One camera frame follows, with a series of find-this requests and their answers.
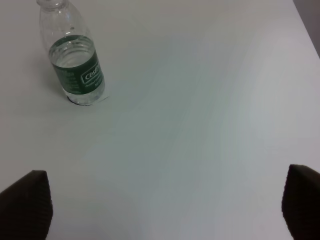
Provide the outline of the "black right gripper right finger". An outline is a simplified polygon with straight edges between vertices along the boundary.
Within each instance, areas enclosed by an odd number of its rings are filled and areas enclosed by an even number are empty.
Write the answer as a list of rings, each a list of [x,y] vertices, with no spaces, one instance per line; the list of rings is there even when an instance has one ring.
[[[294,240],[318,240],[320,174],[308,166],[291,164],[285,181],[281,210]]]

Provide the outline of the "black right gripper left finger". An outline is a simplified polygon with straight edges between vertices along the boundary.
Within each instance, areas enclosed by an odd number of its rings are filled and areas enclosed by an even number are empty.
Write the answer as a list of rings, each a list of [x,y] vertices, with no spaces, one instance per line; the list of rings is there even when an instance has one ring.
[[[0,238],[45,240],[53,218],[47,172],[32,170],[0,193]]]

